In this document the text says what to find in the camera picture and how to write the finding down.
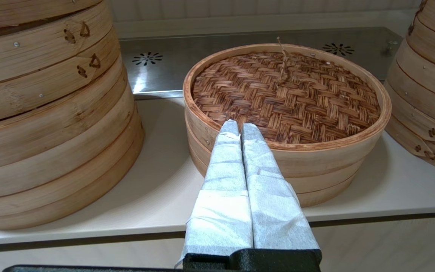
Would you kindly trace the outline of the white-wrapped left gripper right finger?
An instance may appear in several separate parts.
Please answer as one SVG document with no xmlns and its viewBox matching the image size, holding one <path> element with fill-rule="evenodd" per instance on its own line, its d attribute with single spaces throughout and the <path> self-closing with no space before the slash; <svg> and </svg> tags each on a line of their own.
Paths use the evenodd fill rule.
<svg viewBox="0 0 435 272">
<path fill-rule="evenodd" d="M 258 127 L 246 123 L 241 135 L 255 248 L 319 250 L 297 195 Z"/>
</svg>

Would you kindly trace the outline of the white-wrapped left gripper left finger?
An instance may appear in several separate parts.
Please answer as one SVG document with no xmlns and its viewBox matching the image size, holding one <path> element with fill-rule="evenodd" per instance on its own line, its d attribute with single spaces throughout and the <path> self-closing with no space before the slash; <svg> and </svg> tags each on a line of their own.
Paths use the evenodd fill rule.
<svg viewBox="0 0 435 272">
<path fill-rule="evenodd" d="M 228 258 L 253 247 L 253 228 L 241 139 L 236 121 L 224 122 L 210 156 L 204 183 L 186 223 L 177 265 L 186 257 Z"/>
</svg>

